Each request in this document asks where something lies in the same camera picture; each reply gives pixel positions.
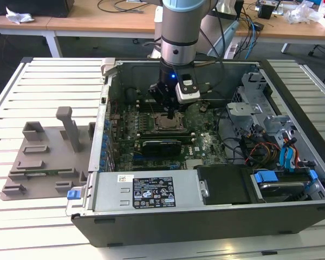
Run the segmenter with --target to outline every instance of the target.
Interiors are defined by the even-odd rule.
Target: blue plastic clip
[[[309,170],[309,175],[312,178],[312,180],[318,179],[318,174],[314,170]]]
[[[274,171],[259,171],[254,174],[257,183],[275,183],[278,181]]]
[[[291,167],[291,160],[294,155],[294,150],[290,147],[282,147],[281,153],[279,155],[279,164],[284,166],[285,169],[288,169],[289,172],[293,172],[294,169]]]
[[[68,200],[81,199],[81,191],[70,190],[70,191],[67,192],[66,197],[67,197]]]

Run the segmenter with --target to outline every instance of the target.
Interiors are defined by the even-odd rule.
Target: metal grating
[[[269,62],[325,140],[325,85],[307,66],[295,61]],[[287,114],[275,89],[272,98],[279,111]]]
[[[241,96],[241,94],[240,94],[240,92],[239,92],[238,89],[234,93],[231,102],[233,102],[233,103],[241,103],[241,102],[243,102],[242,96]]]

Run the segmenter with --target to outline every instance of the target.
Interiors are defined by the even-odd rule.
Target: metal bracket
[[[287,115],[279,115],[279,116],[267,116],[264,119],[264,125],[266,128],[266,132],[268,133],[278,133],[282,131],[284,128],[287,128],[287,124],[290,124],[290,117]]]
[[[319,179],[316,179],[312,185],[307,189],[307,194],[312,200],[325,200],[325,188]]]

